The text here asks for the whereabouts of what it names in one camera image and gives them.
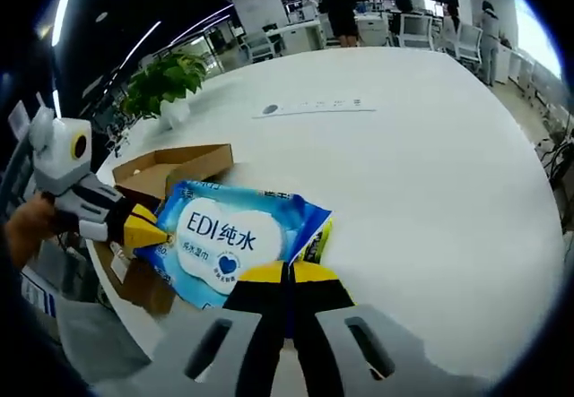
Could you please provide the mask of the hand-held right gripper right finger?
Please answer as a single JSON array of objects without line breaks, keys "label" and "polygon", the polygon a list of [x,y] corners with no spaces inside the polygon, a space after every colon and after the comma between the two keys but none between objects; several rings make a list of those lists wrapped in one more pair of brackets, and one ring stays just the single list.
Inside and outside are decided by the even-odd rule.
[{"label": "hand-held right gripper right finger", "polygon": [[331,270],[295,263],[290,290],[310,396],[470,395],[470,377],[432,364],[419,338],[373,306],[355,304]]}]

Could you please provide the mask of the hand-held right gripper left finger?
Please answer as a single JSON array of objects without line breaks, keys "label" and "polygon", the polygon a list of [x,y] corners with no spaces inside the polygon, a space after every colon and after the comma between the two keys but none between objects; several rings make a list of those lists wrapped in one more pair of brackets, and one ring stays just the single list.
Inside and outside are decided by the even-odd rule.
[{"label": "hand-held right gripper left finger", "polygon": [[244,272],[222,308],[172,329],[158,345],[150,396],[268,396],[287,323],[288,264]]}]

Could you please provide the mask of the person's left hand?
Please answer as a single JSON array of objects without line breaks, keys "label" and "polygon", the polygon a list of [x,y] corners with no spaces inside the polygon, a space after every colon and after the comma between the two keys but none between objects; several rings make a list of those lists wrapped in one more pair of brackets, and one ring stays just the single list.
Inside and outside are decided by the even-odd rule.
[{"label": "person's left hand", "polygon": [[44,240],[56,234],[56,212],[52,202],[41,193],[21,204],[4,225],[13,265],[21,270],[36,255]]}]

